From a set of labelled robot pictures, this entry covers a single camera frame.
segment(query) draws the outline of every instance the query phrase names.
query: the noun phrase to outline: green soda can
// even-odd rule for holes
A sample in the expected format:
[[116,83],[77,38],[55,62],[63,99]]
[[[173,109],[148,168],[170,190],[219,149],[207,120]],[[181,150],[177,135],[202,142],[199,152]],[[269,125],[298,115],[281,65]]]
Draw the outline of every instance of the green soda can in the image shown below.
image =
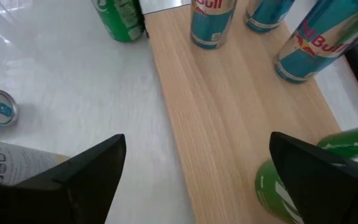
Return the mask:
[[144,17],[139,0],[92,0],[110,36],[132,42],[144,32]]
[[[358,128],[327,136],[317,146],[358,162]],[[255,190],[259,202],[271,214],[287,223],[303,223],[272,160],[257,171]]]
[[317,146],[346,158],[358,157],[358,128],[327,136]]

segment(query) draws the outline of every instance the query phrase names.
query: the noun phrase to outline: wooden board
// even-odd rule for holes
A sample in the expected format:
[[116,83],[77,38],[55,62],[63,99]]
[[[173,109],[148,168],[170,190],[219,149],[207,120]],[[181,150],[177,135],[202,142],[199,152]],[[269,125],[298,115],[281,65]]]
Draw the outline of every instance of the wooden board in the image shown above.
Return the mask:
[[339,131],[314,80],[278,78],[273,57],[285,26],[258,35],[239,1],[228,40],[204,50],[189,38],[190,7],[145,16],[166,107],[197,223],[281,223],[257,201],[258,167],[281,131],[310,143]]

